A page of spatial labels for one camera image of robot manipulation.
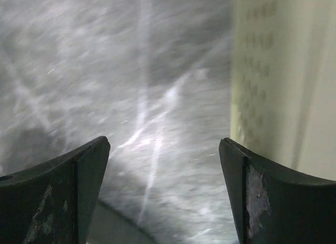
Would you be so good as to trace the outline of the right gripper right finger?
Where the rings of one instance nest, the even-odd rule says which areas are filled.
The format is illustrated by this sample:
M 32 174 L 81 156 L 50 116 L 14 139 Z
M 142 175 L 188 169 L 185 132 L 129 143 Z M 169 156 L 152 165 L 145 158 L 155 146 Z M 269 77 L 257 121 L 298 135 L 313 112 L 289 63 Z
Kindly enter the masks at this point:
M 335 243 L 335 181 L 225 138 L 219 156 L 240 243 Z

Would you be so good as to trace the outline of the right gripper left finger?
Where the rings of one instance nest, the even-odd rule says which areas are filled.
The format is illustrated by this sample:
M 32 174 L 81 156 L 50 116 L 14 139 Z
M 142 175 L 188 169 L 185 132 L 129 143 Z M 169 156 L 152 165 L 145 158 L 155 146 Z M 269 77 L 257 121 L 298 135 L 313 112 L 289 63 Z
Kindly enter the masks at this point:
M 86 243 L 110 144 L 100 136 L 1 177 L 1 243 Z

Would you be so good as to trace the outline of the pale green perforated box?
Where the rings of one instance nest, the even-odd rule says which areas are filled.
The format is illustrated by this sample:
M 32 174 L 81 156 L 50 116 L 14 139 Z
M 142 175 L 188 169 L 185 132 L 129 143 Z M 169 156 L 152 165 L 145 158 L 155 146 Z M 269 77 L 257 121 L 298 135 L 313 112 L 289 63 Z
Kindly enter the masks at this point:
M 234 0 L 230 137 L 335 179 L 335 0 Z

